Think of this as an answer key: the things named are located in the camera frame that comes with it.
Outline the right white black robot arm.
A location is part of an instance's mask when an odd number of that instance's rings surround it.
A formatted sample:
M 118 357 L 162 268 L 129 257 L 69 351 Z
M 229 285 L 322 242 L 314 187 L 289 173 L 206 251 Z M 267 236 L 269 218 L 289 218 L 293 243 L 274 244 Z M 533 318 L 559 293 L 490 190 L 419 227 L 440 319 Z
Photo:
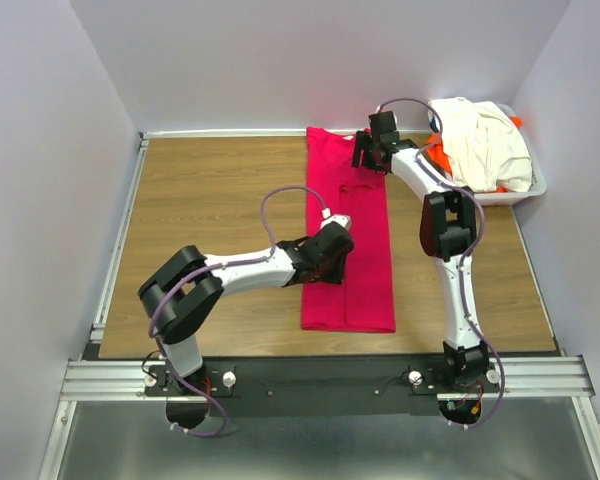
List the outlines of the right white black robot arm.
M 490 366 L 472 282 L 472 254 L 484 232 L 484 209 L 473 193 L 436 171 L 415 143 L 400 138 L 391 111 L 371 114 L 369 127 L 355 134 L 352 166 L 398 177 L 422 202 L 420 244 L 438 271 L 446 311 L 439 377 L 447 389 L 463 391 Z

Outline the pink t shirt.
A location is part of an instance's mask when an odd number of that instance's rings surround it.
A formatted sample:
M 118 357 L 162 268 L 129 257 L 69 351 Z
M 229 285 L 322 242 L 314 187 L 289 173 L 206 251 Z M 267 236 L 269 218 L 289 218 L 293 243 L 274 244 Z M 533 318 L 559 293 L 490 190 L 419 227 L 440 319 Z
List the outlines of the pink t shirt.
M 341 284 L 303 287 L 304 330 L 380 333 L 396 331 L 385 177 L 352 166 L 355 140 L 318 127 L 306 129 L 306 185 L 333 213 L 351 218 L 354 249 Z

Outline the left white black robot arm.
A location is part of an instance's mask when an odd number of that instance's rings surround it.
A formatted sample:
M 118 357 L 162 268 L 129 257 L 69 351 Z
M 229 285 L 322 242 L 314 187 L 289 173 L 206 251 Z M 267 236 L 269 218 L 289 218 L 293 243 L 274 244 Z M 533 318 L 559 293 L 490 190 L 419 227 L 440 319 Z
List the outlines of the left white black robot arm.
M 333 215 L 312 236 L 279 241 L 271 249 L 232 256 L 177 251 L 138 290 L 150 318 L 149 336 L 169 362 L 167 382 L 181 395 L 202 384 L 204 362 L 196 333 L 216 303 L 241 292 L 294 285 L 340 284 L 354 248 L 350 218 Z

